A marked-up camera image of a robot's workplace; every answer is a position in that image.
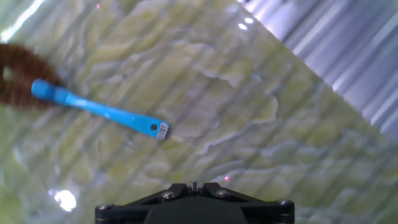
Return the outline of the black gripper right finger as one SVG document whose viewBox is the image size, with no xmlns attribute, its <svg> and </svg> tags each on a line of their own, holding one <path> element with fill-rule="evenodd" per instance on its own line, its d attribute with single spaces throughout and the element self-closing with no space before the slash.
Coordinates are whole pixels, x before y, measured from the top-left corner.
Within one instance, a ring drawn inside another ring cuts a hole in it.
<svg viewBox="0 0 398 224">
<path fill-rule="evenodd" d="M 198 188 L 200 199 L 208 199 L 209 208 L 223 223 L 287 223 L 295 222 L 295 204 L 291 200 L 265 202 L 222 187 L 215 182 Z"/>
</svg>

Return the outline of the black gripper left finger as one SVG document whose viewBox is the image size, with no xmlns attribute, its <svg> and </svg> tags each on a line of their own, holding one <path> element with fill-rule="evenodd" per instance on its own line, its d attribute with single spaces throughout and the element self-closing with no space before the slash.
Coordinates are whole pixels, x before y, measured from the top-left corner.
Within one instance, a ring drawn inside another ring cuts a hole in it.
<svg viewBox="0 0 398 224">
<path fill-rule="evenodd" d="M 189 196 L 193 196 L 190 185 L 172 184 L 168 189 L 125 205 L 98 205 L 95 208 L 95 224 L 144 223 L 156 206 Z"/>
</svg>

